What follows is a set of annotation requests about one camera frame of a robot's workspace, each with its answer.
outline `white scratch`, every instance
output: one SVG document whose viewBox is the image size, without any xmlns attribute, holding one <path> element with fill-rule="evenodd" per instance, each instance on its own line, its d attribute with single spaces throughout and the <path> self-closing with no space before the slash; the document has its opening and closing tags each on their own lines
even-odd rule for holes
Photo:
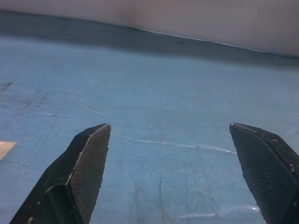
<svg viewBox="0 0 299 224">
<path fill-rule="evenodd" d="M 198 147 L 202 147 L 202 148 L 209 148 L 209 149 L 212 149 L 212 150 L 216 150 L 216 151 L 220 151 L 220 152 L 225 152 L 225 153 L 231 153 L 231 154 L 235 154 L 237 155 L 237 153 L 235 152 L 232 152 L 228 149 L 225 149 L 225 148 L 221 148 L 221 147 L 217 147 L 217 146 L 209 146 L 209 145 L 204 145 L 204 144 L 197 144 Z"/>
<path fill-rule="evenodd" d="M 77 100 L 77 101 L 80 101 L 84 104 L 80 104 L 81 107 L 83 107 L 84 109 L 88 110 L 89 112 L 93 112 L 93 113 L 96 113 L 98 115 L 104 115 L 102 112 L 100 111 L 96 111 L 96 110 L 93 110 L 90 108 L 90 106 L 92 106 L 92 103 L 88 102 L 87 100 L 84 100 L 84 99 L 81 99 L 81 98 L 78 98 L 78 97 L 73 97 L 73 96 L 68 96 L 69 98 L 71 99 L 74 99 L 74 100 Z"/>
<path fill-rule="evenodd" d="M 118 135 L 118 134 L 114 134 L 114 133 L 111 133 L 111 135 L 113 135 L 115 137 L 118 137 L 118 138 L 127 139 L 127 140 L 130 140 L 130 141 L 136 141 L 136 142 L 143 142 L 143 143 L 150 143 L 150 144 L 162 144 L 162 145 L 185 147 L 185 148 L 196 148 L 195 145 L 175 144 L 175 143 L 170 143 L 170 142 L 166 142 L 166 141 L 149 141 L 149 140 L 133 139 L 133 138 L 130 138 L 130 137 L 126 137 L 126 136 Z"/>
<path fill-rule="evenodd" d="M 114 134 L 114 133 L 111 133 L 111 135 L 113 135 L 115 137 L 118 137 L 118 138 L 127 139 L 127 140 L 130 140 L 130 141 L 143 142 L 143 143 L 149 143 L 149 144 L 162 144 L 162 145 L 177 146 L 177 147 L 184 147 L 184 148 L 202 147 L 202 148 L 208 148 L 208 149 L 221 151 L 221 152 L 225 152 L 225 153 L 236 154 L 235 152 L 229 151 L 229 150 L 224 149 L 224 148 L 213 147 L 213 146 L 199 144 L 199 143 L 194 144 L 194 145 L 185 145 L 185 144 L 176 144 L 176 143 L 171 143 L 171 142 L 166 142 L 166 141 L 150 141 L 150 140 L 133 139 L 133 138 L 130 138 L 130 137 L 127 137 L 127 136 L 118 135 L 118 134 Z"/>
<path fill-rule="evenodd" d="M 196 217 L 215 217 L 216 213 L 190 213 L 180 216 L 179 218 L 196 218 Z"/>
</svg>

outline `textured gripper pad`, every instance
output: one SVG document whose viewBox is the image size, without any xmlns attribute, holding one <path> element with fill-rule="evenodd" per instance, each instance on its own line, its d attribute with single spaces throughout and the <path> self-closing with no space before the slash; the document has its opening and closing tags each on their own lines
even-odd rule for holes
<svg viewBox="0 0 299 224">
<path fill-rule="evenodd" d="M 299 157 L 276 134 L 231 124 L 245 181 L 267 224 L 298 223 Z"/>
</svg>

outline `blue surface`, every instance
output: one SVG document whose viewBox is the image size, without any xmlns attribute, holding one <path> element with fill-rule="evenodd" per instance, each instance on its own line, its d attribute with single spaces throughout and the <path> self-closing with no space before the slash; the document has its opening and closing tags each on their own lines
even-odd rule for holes
<svg viewBox="0 0 299 224">
<path fill-rule="evenodd" d="M 111 123 L 91 223 L 264 224 L 228 127 L 299 150 L 299 60 L 95 22 L 0 13 L 0 223 L 85 128 Z"/>
</svg>

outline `wooden block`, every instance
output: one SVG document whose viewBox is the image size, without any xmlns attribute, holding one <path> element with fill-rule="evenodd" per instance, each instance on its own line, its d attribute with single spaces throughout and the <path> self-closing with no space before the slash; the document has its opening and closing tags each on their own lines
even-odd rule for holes
<svg viewBox="0 0 299 224">
<path fill-rule="evenodd" d="M 0 160 L 17 144 L 16 142 L 0 141 Z"/>
</svg>

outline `white wall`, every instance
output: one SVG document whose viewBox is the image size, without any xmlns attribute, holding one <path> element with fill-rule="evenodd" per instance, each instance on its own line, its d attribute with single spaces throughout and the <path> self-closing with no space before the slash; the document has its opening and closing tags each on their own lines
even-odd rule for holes
<svg viewBox="0 0 299 224">
<path fill-rule="evenodd" d="M 59 15 L 299 56 L 299 0 L 0 0 Z"/>
</svg>

